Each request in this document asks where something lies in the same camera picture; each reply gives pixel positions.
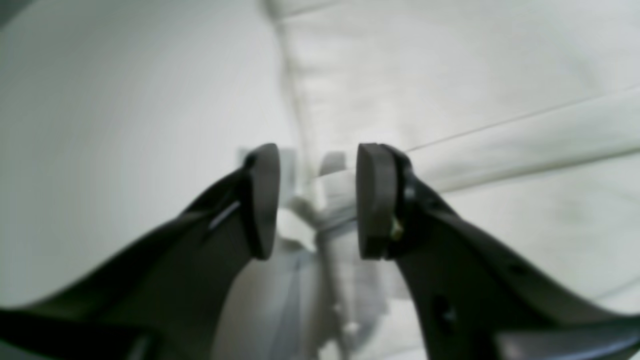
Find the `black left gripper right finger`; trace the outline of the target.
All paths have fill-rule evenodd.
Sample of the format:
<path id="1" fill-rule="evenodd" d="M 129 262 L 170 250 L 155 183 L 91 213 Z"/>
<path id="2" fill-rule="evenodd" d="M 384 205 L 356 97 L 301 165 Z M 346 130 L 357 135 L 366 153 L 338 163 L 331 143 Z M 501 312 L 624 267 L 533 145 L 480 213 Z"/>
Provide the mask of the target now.
<path id="1" fill-rule="evenodd" d="M 463 219 L 390 145 L 356 159 L 359 255 L 391 260 L 430 360 L 629 360 L 638 315 L 594 305 Z"/>

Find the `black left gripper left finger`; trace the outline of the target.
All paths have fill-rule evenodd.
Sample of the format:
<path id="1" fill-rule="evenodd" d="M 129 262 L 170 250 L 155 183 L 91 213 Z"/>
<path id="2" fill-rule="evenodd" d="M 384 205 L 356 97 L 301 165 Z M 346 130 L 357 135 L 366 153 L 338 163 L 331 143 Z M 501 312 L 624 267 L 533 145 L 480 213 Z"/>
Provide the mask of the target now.
<path id="1" fill-rule="evenodd" d="M 80 280 L 1 310 L 3 360 L 209 360 L 235 278 L 274 248 L 278 146 L 247 153 L 178 216 Z"/>

